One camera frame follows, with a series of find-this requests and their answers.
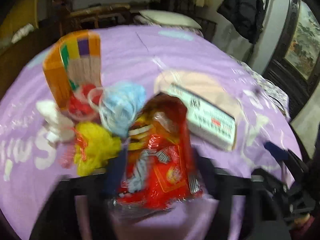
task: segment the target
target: black puffer jacket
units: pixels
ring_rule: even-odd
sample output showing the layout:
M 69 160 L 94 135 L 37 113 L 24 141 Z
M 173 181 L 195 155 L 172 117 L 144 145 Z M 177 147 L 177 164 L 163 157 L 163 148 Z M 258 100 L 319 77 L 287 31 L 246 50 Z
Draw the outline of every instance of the black puffer jacket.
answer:
M 241 36 L 255 44 L 262 30 L 262 0 L 224 0 L 217 10 L 229 20 Z

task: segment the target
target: white pillow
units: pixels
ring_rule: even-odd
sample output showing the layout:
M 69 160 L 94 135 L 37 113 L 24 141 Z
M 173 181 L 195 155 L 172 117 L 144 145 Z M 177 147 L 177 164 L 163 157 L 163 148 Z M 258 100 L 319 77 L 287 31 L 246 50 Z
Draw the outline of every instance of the white pillow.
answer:
M 202 29 L 202 27 L 195 20 L 183 14 L 158 10 L 141 10 L 139 13 L 143 17 L 161 25 L 178 25 Z

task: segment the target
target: bed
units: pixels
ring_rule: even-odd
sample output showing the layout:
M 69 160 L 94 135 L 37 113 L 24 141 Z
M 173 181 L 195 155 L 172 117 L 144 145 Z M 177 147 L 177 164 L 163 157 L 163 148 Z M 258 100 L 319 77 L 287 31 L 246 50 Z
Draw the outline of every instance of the bed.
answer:
M 104 86 L 131 80 L 145 87 L 147 97 L 165 69 L 196 71 L 214 77 L 241 103 L 244 116 L 237 124 L 231 152 L 191 136 L 202 156 L 215 160 L 231 174 L 250 177 L 261 166 L 291 185 L 293 178 L 264 149 L 270 140 L 291 149 L 301 158 L 299 146 L 285 117 L 268 96 L 256 95 L 257 83 L 234 59 L 192 32 L 158 26 L 118 26 L 94 30 L 101 37 L 101 80 Z M 0 103 L 0 209 L 22 240 L 30 236 L 37 215 L 52 185 L 63 174 L 76 176 L 76 168 L 63 169 L 58 159 L 66 145 L 54 148 L 45 139 L 44 120 L 35 103 L 52 99 L 42 61 L 49 49 L 29 62 Z M 161 67 L 153 59 L 162 62 Z M 234 197 L 229 239 L 237 239 L 243 199 Z M 168 213 L 155 214 L 135 223 L 114 220 L 118 239 L 202 239 L 217 201 L 203 197 L 179 203 Z

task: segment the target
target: floral patterned fabric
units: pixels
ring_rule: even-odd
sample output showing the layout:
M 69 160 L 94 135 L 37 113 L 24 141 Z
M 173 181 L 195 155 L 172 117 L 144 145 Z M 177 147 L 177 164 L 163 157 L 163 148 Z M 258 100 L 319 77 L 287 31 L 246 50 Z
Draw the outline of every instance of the floral patterned fabric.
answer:
M 178 30 L 184 30 L 184 31 L 188 31 L 188 32 L 193 32 L 193 33 L 195 33 L 198 36 L 203 38 L 203 34 L 202 34 L 201 30 L 199 30 L 199 29 L 180 26 L 180 25 L 158 24 L 158 23 L 155 23 L 154 21 L 152 21 L 150 19 L 147 19 L 147 18 L 141 16 L 141 15 L 136 15 L 133 18 L 133 22 L 134 22 L 135 25 L 152 25 L 152 26 L 160 26 L 160 27 L 163 27 L 163 28 L 174 28 L 174 29 L 178 29 Z
M 270 99 L 273 101 L 273 103 L 281 110 L 282 114 L 286 118 L 287 122 L 290 121 L 290 115 L 289 115 L 289 97 L 288 95 L 281 90 L 279 87 L 277 87 L 275 84 L 273 84 L 271 81 L 266 80 L 263 78 L 260 74 L 253 71 L 246 63 L 237 60 L 235 57 L 229 55 L 231 58 L 233 58 L 240 66 L 244 68 L 245 71 L 247 71 L 262 87 L 262 89 L 267 93 L 267 95 L 270 97 Z

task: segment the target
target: landscape painting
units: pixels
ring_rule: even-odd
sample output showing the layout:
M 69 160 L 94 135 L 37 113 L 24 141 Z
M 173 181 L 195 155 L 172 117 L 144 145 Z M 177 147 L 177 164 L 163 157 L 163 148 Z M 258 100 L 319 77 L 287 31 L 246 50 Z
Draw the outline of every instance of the landscape painting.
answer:
M 308 5 L 300 1 L 299 17 L 285 59 L 307 80 L 320 52 L 320 25 Z

